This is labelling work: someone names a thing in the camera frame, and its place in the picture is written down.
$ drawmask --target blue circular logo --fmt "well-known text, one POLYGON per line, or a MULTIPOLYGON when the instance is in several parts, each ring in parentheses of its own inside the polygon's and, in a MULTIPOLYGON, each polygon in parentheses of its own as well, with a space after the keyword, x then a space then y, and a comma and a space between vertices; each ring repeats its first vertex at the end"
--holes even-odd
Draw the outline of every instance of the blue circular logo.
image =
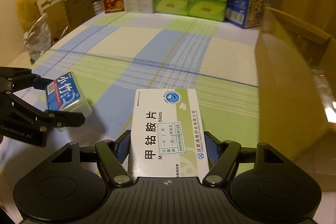
POLYGON ((199 158, 200 160, 204 159, 203 153, 198 153, 197 154, 197 158, 199 158))
POLYGON ((179 95, 175 91, 168 91, 167 90, 167 92, 163 96, 163 99, 167 104, 176 104, 180 101, 181 95, 179 95))

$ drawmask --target blue stripe on tablecloth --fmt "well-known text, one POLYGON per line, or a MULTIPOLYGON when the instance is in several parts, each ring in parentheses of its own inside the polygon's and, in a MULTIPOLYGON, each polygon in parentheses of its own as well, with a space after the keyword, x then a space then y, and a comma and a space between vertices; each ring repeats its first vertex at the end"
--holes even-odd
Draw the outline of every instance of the blue stripe on tablecloth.
POLYGON ((116 139, 132 114, 135 90, 147 88, 159 71, 151 88, 174 88, 178 81, 179 88, 193 88, 198 75, 176 68, 198 73, 210 40, 211 37, 204 35, 186 33, 182 36, 181 32, 162 30, 98 100, 94 106, 95 117, 88 117, 87 126, 92 128, 97 124, 96 130, 104 130, 101 134, 116 139), (165 67, 172 69, 162 69, 163 61, 165 67))
MULTIPOLYGON (((89 26, 51 54, 33 72, 49 79, 60 77, 83 57, 83 53, 86 53, 118 28, 118 26, 89 26)), ((30 97, 29 100, 33 104, 37 102, 39 96, 39 93, 35 92, 33 88, 25 90, 22 94, 23 99, 28 100, 26 97, 30 97)))

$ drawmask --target tablecloth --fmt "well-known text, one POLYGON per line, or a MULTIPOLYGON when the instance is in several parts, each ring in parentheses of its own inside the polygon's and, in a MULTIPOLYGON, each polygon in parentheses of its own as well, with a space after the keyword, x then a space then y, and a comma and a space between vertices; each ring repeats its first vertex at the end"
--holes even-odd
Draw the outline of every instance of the tablecloth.
MULTIPOLYGON (((10 188, 69 141, 81 146, 130 129, 136 89, 195 88, 204 130, 220 140, 258 142, 257 29, 167 14, 100 14, 61 39, 34 64, 55 79, 75 73, 92 107, 80 128, 54 130, 45 148, 5 138, 0 168, 10 188)), ((43 91, 16 93, 41 110, 43 91)))

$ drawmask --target yellow plastic bag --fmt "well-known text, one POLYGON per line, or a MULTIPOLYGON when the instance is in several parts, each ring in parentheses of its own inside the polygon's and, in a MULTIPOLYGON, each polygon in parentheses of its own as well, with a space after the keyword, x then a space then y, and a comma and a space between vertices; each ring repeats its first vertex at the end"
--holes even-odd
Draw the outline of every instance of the yellow plastic bag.
POLYGON ((17 17, 24 32, 29 31, 33 24, 41 17, 36 4, 37 1, 38 0, 17 0, 16 2, 17 17))

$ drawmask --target plastic container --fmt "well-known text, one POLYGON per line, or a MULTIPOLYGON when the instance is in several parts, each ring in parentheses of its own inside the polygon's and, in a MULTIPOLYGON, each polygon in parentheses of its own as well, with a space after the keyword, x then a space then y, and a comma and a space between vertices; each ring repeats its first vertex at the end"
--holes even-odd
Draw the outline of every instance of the plastic container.
POLYGON ((81 112, 85 118, 92 113, 73 72, 66 73, 46 86, 45 95, 48 110, 81 112))

